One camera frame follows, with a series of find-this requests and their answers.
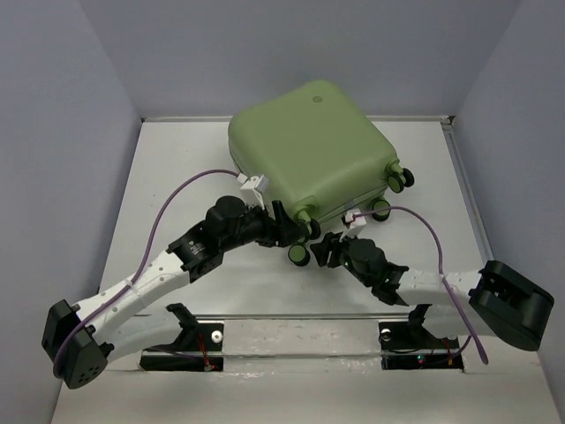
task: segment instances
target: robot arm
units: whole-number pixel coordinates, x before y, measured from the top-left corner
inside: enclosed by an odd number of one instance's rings
[[[175,319],[171,314],[152,320],[135,315],[220,266],[226,252],[252,242],[286,247],[316,236],[305,223],[292,221],[280,201],[273,202],[272,211],[274,218],[261,206],[246,206],[237,197],[224,196],[203,221],[158,254],[135,284],[128,277],[72,307],[65,300],[57,302],[49,310],[42,339],[51,360],[56,362],[57,355],[62,358],[57,376],[75,389],[92,381],[109,360],[141,347],[169,344],[194,322]],[[123,294],[108,305],[109,299],[120,292]],[[92,321],[85,322],[99,310]],[[85,328],[77,331],[85,323]],[[64,343],[66,350],[59,353]]]
[[[439,273],[395,265],[372,240],[342,233],[326,234],[311,249],[321,267],[343,266],[380,301],[416,306],[409,326],[439,339],[468,334]],[[499,261],[444,277],[478,334],[496,335],[518,349],[538,350],[554,305],[547,291]]]
[[[260,181],[252,183],[257,186]],[[57,373],[69,388],[91,382],[109,362],[126,354],[194,337],[198,322],[182,305],[170,305],[161,314],[138,313],[220,266],[229,250],[252,242],[286,247],[319,236],[314,221],[310,229],[305,223],[295,223],[281,202],[273,202],[272,218],[262,207],[260,197],[244,197],[257,206],[246,206],[236,197],[222,197],[208,210],[204,221],[158,254],[135,284],[129,277],[72,307],[61,300],[49,310],[42,345],[54,360],[65,339],[93,311],[124,291],[119,300],[77,331],[61,353],[63,360]],[[372,240],[357,237],[362,227],[360,221],[351,223],[344,233],[330,232],[320,243],[311,245],[318,264],[345,267],[371,289],[373,296],[388,305],[416,306],[409,324],[434,337],[467,334],[441,284],[442,276],[387,261]],[[446,277],[479,334],[494,333],[519,349],[539,348],[554,303],[549,293],[497,261],[488,262],[480,271]]]

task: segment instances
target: red wire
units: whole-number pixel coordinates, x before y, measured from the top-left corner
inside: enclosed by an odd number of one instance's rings
[[[453,357],[451,356],[451,349],[449,349],[449,343],[443,338],[441,340],[441,343],[446,347],[446,349],[448,350],[448,355],[449,355],[449,360],[452,360]]]
[[[206,354],[206,346],[204,345],[204,337],[201,334],[198,334],[198,337],[196,337],[196,341],[198,343],[200,351],[202,352],[202,358],[204,358],[204,365],[206,367],[209,367],[210,366],[210,360],[208,359],[208,355]]]

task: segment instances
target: white clip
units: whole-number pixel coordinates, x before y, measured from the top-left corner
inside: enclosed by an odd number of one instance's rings
[[[249,206],[260,206],[264,209],[265,203],[262,194],[267,190],[268,183],[269,179],[264,175],[249,177],[239,188],[244,202]]]
[[[350,239],[355,238],[359,235],[359,233],[365,228],[367,225],[367,220],[364,216],[355,217],[355,215],[360,214],[361,210],[359,209],[350,209],[345,213],[343,220],[345,222],[346,230],[342,233],[339,241],[342,241],[346,237]]]
[[[236,180],[239,184],[243,184],[245,181],[247,181],[247,176],[245,174],[239,173],[239,175],[237,176]]]

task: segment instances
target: green suitcase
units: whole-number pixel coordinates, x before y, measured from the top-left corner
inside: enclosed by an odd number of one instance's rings
[[[322,228],[348,209],[385,207],[388,187],[399,193],[414,182],[392,144],[325,80],[241,111],[228,133],[241,172],[269,178],[266,203],[279,200],[293,219]]]

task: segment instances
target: gray wall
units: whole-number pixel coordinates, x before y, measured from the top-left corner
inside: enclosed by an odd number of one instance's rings
[[[92,294],[139,120],[76,0],[0,12],[0,422],[45,423],[49,305]]]
[[[518,0],[81,1],[143,117],[230,115],[326,78],[370,114],[454,114]]]
[[[565,416],[565,2],[524,0],[456,120],[495,256],[555,296],[541,358]]]

